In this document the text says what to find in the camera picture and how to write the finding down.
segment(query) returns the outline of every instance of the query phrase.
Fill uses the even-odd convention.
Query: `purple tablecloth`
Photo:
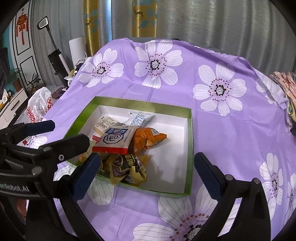
[[[258,177],[268,200],[272,238],[283,228],[296,206],[296,147],[286,127],[286,99],[247,60],[175,40],[113,40],[80,69],[46,114],[56,124],[44,134],[47,142],[63,138],[94,96],[191,108],[194,153],[203,152],[238,180]],[[55,179],[72,171],[62,163]],[[78,203],[105,240],[153,241],[191,240],[217,204],[195,170],[189,197],[159,198],[95,179]],[[238,199],[221,234],[230,229],[239,204]],[[73,233],[59,202],[57,208]]]

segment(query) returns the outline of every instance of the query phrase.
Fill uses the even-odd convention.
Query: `teal wall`
[[[9,67],[12,69],[14,68],[13,66],[13,62],[12,62],[12,56],[11,56],[11,51],[10,51],[10,44],[9,44],[9,28],[10,26],[8,26],[8,28],[5,30],[3,37],[2,37],[2,44],[3,47],[6,47],[8,49],[8,61],[9,61]],[[6,85],[5,89],[11,89],[13,93],[15,93],[15,88],[13,87],[13,85]]]

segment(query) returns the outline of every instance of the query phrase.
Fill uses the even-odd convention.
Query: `potted plant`
[[[27,95],[28,97],[31,97],[39,88],[40,86],[37,85],[37,83],[39,83],[39,81],[41,80],[40,78],[34,78],[35,73],[32,76],[32,80],[29,81],[29,84],[27,86]]]
[[[13,84],[16,92],[19,92],[22,89],[20,84],[20,71],[18,68],[11,69],[9,71],[9,75],[6,78],[6,84],[11,85]]]

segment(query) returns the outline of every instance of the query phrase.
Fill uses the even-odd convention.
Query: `green plant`
[[[20,77],[20,72],[21,70],[18,68],[11,69],[9,71],[9,75],[6,78],[6,84],[10,85],[12,84],[15,80],[17,80]]]
[[[39,83],[39,81],[41,80],[40,78],[34,79],[34,76],[35,76],[35,73],[32,76],[32,80],[29,81],[29,84],[26,89],[28,95],[31,95],[36,90],[36,88],[37,88],[36,84]]]

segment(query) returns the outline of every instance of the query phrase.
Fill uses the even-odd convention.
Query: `yellow curtain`
[[[100,49],[99,0],[83,0],[85,42],[88,56]]]
[[[157,0],[133,0],[132,37],[156,37]]]

